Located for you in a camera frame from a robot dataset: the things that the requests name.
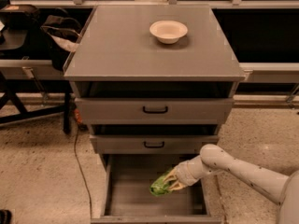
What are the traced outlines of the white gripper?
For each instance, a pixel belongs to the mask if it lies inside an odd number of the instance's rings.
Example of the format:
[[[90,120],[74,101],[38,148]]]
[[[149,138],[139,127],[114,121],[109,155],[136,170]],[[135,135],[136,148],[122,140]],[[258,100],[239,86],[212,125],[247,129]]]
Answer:
[[[192,186],[203,177],[215,175],[220,171],[218,166],[205,163],[205,159],[199,155],[167,171],[164,183],[169,185],[169,191],[176,191]]]

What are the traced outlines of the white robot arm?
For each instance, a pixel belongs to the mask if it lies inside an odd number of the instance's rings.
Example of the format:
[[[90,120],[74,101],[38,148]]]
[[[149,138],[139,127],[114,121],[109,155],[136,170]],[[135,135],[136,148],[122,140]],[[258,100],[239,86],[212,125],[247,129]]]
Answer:
[[[184,189],[225,171],[278,206],[277,224],[299,224],[299,171],[286,176],[239,160],[219,146],[202,146],[200,154],[175,166],[164,178],[169,190]]]

